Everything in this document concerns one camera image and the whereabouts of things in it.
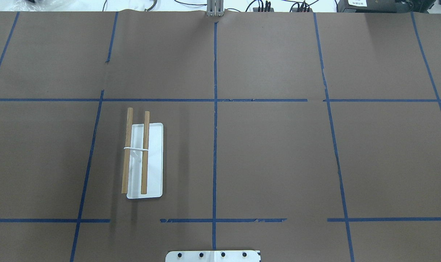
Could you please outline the black box on table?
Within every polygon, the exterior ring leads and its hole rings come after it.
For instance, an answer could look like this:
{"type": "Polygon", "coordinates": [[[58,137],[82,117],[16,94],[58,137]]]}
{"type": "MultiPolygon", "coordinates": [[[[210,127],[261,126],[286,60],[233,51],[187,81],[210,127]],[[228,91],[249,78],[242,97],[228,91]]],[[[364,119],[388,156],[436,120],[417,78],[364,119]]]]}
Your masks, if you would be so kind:
{"type": "Polygon", "coordinates": [[[435,0],[339,0],[339,13],[427,13],[435,0]]]}

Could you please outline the aluminium frame post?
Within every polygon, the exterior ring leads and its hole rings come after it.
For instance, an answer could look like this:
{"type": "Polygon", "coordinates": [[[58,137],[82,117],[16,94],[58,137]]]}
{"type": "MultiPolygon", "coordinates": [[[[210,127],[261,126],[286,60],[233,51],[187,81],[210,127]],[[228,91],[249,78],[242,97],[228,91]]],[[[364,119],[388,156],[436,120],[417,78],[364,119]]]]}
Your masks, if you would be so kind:
{"type": "Polygon", "coordinates": [[[224,16],[225,8],[223,0],[207,0],[207,16],[224,16]]]}

